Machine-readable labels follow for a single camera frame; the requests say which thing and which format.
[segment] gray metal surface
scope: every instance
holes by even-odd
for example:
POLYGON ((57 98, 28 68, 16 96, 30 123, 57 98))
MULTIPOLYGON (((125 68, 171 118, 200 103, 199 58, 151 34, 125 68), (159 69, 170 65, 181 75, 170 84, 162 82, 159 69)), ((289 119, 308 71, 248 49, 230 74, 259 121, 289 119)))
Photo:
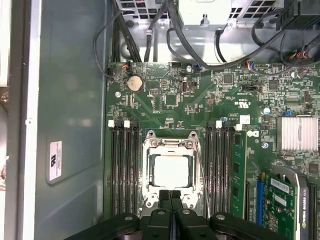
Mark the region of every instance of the gray metal surface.
MULTIPOLYGON (((238 22, 229 22, 229 26, 226 27, 220 39, 220 49, 227 61, 230 62, 239 59, 240 57, 253 52, 258 47, 251 38, 251 27, 255 21, 255 19, 251 18, 238 22)), ((265 28, 257 29, 256 32, 262 41, 267 41, 274 34, 276 34, 276 30, 274 29, 275 25, 269 23, 269 19, 267 19, 264 23, 265 28)), ((132 32, 132 35, 138 44, 141 56, 144 56, 146 51, 145 31, 148 27, 148 24, 142 24, 136 20, 134 26, 130 28, 130 31, 132 32)), ((179 61, 177 58, 171 55, 170 51, 168 50, 166 39, 168 28, 168 19, 160 19, 156 24, 155 30, 153 31, 154 37, 149 61, 158 61, 160 63, 179 61)), ((208 30, 185 30, 184 34, 191 46, 204 59, 205 62, 213 64, 219 63, 217 54, 215 53, 215 32, 208 30)), ((306 44, 318 34, 320 34, 320 31, 290 31, 288 32, 288 36, 286 38, 284 51, 295 51, 297 48, 302 46, 303 40, 306 44)), ((176 50, 182 57, 187 59, 190 58, 181 45, 176 33, 171 32, 170 36, 172 48, 176 50)), ((281 38, 275 41, 272 46, 279 48, 280 42, 281 38)), ((120 53, 123 61, 130 58, 129 51, 127 50, 127 46, 125 45, 123 38, 121 39, 120 53)), ((252 60, 259 63, 270 63, 274 61, 277 62, 277 59, 278 58, 274 52, 264 50, 252 60)))
MULTIPOLYGON (((104 0, 42 1, 35 239, 64 239, 103 214, 105 82, 92 44, 106 10, 112 9, 104 0), (62 141, 62 175, 49 181, 50 143, 56 141, 62 141)), ((98 41, 100 53, 105 41, 98 41)))

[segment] integrated circuit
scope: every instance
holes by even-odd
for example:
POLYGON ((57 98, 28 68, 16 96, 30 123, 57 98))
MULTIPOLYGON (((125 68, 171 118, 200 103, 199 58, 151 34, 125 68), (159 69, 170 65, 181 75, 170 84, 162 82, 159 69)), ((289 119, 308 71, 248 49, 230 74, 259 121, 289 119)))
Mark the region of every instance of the integrated circuit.
POLYGON ((224 74, 223 75, 223 83, 224 84, 233 84, 234 83, 234 76, 232 74, 224 74))
POLYGON ((277 80, 269 81, 269 90, 278 90, 279 82, 277 80))

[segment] barcode label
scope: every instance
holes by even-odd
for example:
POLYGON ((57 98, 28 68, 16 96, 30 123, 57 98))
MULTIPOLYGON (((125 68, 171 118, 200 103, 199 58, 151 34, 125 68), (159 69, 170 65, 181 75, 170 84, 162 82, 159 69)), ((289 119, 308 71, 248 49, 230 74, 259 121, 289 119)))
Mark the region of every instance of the barcode label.
POLYGON ((274 195, 274 199, 275 199, 278 203, 280 203, 280 204, 282 204, 283 206, 287 207, 287 201, 284 200, 283 198, 281 198, 281 197, 279 197, 279 196, 277 196, 277 195, 274 195))
POLYGON ((287 185, 284 185, 283 183, 277 181, 277 180, 274 180, 273 178, 271 178, 271 185, 284 191, 285 193, 289 193, 289 187, 287 185))

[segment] side panel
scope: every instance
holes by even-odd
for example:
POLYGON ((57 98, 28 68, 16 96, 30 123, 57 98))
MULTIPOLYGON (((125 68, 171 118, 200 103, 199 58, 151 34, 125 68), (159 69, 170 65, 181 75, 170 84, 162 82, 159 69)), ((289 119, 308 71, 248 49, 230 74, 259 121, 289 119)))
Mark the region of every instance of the side panel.
POLYGON ((42 1, 35 239, 64 239, 103 214, 105 83, 93 38, 106 9, 104 0, 42 1), (50 144, 59 141, 61 176, 50 180, 50 144))

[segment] pcie slot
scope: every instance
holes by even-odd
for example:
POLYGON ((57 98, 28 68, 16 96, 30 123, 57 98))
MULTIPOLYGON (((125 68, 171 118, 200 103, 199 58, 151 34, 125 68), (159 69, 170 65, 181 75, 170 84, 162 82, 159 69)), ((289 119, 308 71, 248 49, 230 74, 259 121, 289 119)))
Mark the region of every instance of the pcie slot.
POLYGON ((264 190, 265 190, 265 183, 263 181, 258 180, 256 182, 256 224, 258 226, 263 225, 264 190))
POLYGON ((309 239, 317 239, 317 185, 309 186, 309 239))
POLYGON ((244 220, 249 221, 250 212, 250 182, 245 181, 245 194, 244 194, 244 220))

